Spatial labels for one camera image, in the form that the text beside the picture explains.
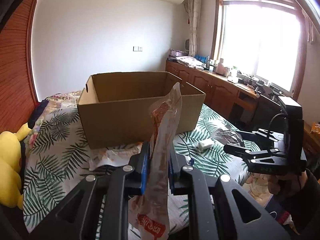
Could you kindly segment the person right hand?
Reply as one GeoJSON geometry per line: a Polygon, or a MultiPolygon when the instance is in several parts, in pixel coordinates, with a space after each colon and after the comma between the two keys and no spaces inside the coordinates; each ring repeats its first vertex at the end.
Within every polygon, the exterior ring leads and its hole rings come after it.
{"type": "Polygon", "coordinates": [[[270,175],[268,178],[268,190],[277,201],[281,202],[286,198],[299,192],[306,184],[308,176],[306,172],[301,175],[288,173],[284,176],[270,175]]]}

